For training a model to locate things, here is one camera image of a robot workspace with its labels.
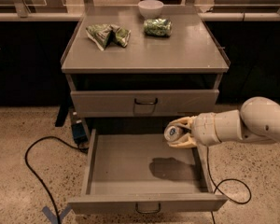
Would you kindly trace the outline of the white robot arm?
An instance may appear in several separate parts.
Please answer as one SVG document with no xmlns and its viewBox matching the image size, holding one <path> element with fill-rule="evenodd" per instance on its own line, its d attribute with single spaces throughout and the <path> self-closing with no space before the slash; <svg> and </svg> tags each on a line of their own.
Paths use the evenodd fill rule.
<svg viewBox="0 0 280 224">
<path fill-rule="evenodd" d="M 167 125 L 164 138 L 174 148 L 210 147 L 228 141 L 280 143 L 280 105 L 265 97 L 253 97 L 240 110 L 175 119 Z"/>
</svg>

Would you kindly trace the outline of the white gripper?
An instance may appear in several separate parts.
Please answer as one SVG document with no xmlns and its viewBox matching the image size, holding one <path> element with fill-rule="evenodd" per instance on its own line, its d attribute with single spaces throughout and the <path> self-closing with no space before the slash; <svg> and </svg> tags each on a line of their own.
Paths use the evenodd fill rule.
<svg viewBox="0 0 280 224">
<path fill-rule="evenodd" d="M 167 144 L 173 148 L 194 148 L 197 144 L 212 146 L 221 143 L 217 134 L 217 127 L 221 123 L 223 115 L 221 113 L 202 113 L 197 117 L 183 117 L 172 120 L 167 128 L 180 132 L 190 132 L 184 134 L 175 141 L 168 141 Z"/>
</svg>

